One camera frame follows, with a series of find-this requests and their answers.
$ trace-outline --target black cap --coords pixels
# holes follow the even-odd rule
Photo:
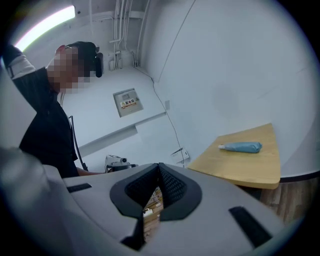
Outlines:
[[[67,47],[78,48],[78,60],[83,60],[84,63],[84,76],[90,77],[90,71],[96,71],[96,45],[93,42],[78,41],[68,44]]]
[[[6,68],[8,65],[17,57],[24,55],[22,51],[20,51],[17,47],[9,44],[3,51],[3,62]]]

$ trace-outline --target blue tube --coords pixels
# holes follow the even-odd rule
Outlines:
[[[219,145],[218,148],[228,151],[258,153],[262,148],[262,144],[260,142],[235,142]]]

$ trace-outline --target black shirt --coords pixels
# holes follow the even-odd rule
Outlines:
[[[57,102],[57,93],[50,87],[46,68],[13,82],[36,111],[20,149],[37,157],[42,164],[56,167],[62,178],[79,176],[74,163],[78,157],[70,123]]]

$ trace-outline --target wooden floor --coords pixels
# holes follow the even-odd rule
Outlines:
[[[319,178],[313,178],[299,182],[280,183],[276,189],[244,190],[272,209],[287,225],[305,215],[312,203],[319,181]],[[156,189],[155,192],[161,205],[157,206],[158,202],[150,199],[145,207],[153,211],[151,215],[144,218],[144,239],[146,242],[157,232],[160,212],[163,209],[161,191]]]

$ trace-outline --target fluorescent light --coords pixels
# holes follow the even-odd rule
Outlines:
[[[49,17],[42,20],[40,23],[31,28],[16,44],[15,47],[24,51],[34,40],[40,37],[45,32],[62,22],[70,20],[76,16],[75,7],[73,5],[64,8]]]

